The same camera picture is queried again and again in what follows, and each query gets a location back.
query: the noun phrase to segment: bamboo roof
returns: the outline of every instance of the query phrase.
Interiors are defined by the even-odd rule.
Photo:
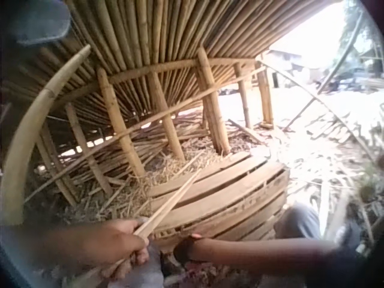
[[[194,66],[203,46],[216,82],[243,65],[335,0],[66,0],[72,24],[60,41],[41,47],[2,83],[7,101],[31,103],[75,53],[90,44],[92,55],[62,89],[49,119],[54,141],[75,143],[64,104],[71,101],[86,135],[112,133],[97,83],[102,66],[114,85],[127,125],[153,115],[149,71],[160,72],[169,106],[199,91]]]

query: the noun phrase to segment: sky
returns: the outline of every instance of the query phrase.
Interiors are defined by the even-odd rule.
[[[343,2],[332,4],[271,45],[302,55],[309,67],[325,67],[334,59],[344,27]]]

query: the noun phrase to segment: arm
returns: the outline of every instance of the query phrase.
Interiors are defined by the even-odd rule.
[[[331,242],[304,238],[250,242],[201,239],[190,247],[188,257],[258,274],[303,274],[318,268],[336,248]]]

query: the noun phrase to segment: person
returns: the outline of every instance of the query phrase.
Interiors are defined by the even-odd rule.
[[[139,224],[136,220],[111,220],[43,233],[12,228],[6,237],[7,246],[17,247],[13,254],[22,254],[35,267],[102,266],[104,277],[119,280],[109,287],[161,288],[160,252],[153,244],[148,246],[147,239],[133,235]],[[274,229],[276,239],[268,241],[220,241],[192,234],[176,246],[174,255],[182,265],[211,262],[246,269],[255,275],[279,276],[264,276],[262,287],[281,287],[287,275],[302,276],[309,288],[346,287],[362,262],[354,251],[359,243],[356,239],[347,247],[321,240],[319,218],[312,208],[303,204],[289,208]],[[18,245],[14,244],[15,239],[20,241]],[[129,260],[114,265],[132,255],[136,260],[134,268]]]

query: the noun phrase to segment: left hand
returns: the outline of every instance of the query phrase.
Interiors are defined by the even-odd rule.
[[[149,259],[148,239],[133,235],[138,226],[136,220],[111,220],[55,229],[43,235],[42,247],[58,263],[103,266],[105,277],[124,278],[131,269],[132,254],[138,265]],[[121,259],[126,261],[115,265]]]

